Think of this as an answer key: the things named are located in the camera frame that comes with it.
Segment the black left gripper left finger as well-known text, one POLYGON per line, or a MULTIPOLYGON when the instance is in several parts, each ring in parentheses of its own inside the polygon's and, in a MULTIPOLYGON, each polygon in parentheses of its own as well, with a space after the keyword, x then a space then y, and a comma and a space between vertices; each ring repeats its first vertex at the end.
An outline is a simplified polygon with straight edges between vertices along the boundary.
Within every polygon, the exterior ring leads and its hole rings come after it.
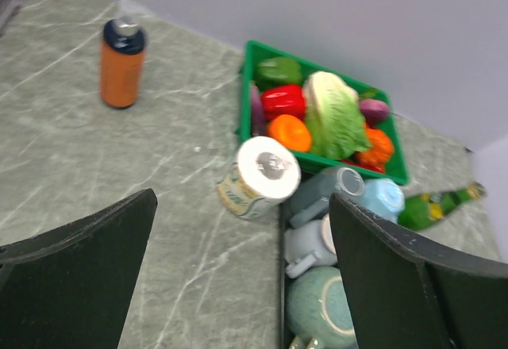
POLYGON ((3 348, 116 348, 156 214, 145 189, 1 247, 3 348))

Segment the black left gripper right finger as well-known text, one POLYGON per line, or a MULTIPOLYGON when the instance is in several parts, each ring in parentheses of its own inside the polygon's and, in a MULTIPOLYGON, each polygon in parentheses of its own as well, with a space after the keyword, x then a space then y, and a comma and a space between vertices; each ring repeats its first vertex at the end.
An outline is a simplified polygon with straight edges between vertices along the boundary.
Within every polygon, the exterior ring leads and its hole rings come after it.
POLYGON ((361 348, 505 348, 507 265, 384 220, 339 194, 330 226, 361 348))

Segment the teal glazed mug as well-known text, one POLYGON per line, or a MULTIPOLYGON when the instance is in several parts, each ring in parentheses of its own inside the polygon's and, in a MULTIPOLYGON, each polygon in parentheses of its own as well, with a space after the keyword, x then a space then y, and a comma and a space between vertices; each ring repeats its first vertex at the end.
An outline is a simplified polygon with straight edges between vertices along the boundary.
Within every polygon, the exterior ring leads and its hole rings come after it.
POLYGON ((336 267, 315 267, 296 278, 286 298, 289 348, 350 348, 356 333, 336 267))

